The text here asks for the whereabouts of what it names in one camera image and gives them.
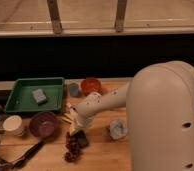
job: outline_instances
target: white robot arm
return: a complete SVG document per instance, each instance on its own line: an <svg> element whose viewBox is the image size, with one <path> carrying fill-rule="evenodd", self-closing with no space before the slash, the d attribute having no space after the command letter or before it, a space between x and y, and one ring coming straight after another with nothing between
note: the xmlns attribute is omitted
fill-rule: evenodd
<svg viewBox="0 0 194 171"><path fill-rule="evenodd" d="M133 171L194 171L194 68L181 61L151 65L76 109L73 129L101 111L126 106Z"/></svg>

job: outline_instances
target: wooden countertop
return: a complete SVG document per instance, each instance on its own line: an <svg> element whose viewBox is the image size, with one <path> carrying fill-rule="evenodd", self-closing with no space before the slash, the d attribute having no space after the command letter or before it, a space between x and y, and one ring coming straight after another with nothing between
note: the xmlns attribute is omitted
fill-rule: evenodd
<svg viewBox="0 0 194 171"><path fill-rule="evenodd" d="M129 79L101 80L103 91L108 92L124 85ZM75 105L82 100L72 98L67 93L64 97L66 102ZM28 161L22 171L130 171L131 160L128 137L118 141L113 141L109 137L106 126L115 119L120 118L126 124L125 108L118 108L99 113L93 126L86 131L90 146L82 150L81 158L76 163L65 162L63 156L65 148L65 135L69 124L62 121L58 115L60 124L54 137L48 139L43 148ZM24 124L28 125L29 118L24 119ZM24 138L4 135L0 145L0 156L7 161L13 161L20 157L33 144L38 142L29 132Z"/></svg>

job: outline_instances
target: green tray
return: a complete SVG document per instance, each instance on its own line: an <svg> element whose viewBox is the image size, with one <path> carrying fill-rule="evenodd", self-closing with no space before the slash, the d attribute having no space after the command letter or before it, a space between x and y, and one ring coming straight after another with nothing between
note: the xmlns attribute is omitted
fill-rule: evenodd
<svg viewBox="0 0 194 171"><path fill-rule="evenodd" d="M38 105L32 91L41 88L47 102ZM4 112L6 114L36 113L40 111L61 111L64 90L64 78L18 79L8 98Z"/></svg>

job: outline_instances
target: red bowl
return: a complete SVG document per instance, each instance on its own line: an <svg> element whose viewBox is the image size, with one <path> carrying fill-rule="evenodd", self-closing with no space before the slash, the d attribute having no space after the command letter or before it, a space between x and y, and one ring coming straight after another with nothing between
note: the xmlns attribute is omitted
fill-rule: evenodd
<svg viewBox="0 0 194 171"><path fill-rule="evenodd" d="M58 127L58 120L52 112L39 112L33 116L29 123L29 130L37 138L51 136Z"/></svg>
<svg viewBox="0 0 194 171"><path fill-rule="evenodd" d="M94 77L88 77L81 82L81 90L85 95L92 92L100 92L101 83Z"/></svg>

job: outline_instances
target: black wall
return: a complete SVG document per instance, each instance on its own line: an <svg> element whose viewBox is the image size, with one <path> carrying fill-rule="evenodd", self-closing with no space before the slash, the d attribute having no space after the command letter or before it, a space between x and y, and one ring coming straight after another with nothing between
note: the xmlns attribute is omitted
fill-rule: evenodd
<svg viewBox="0 0 194 171"><path fill-rule="evenodd" d="M193 35L0 38L0 80L127 77L170 60L194 65Z"/></svg>

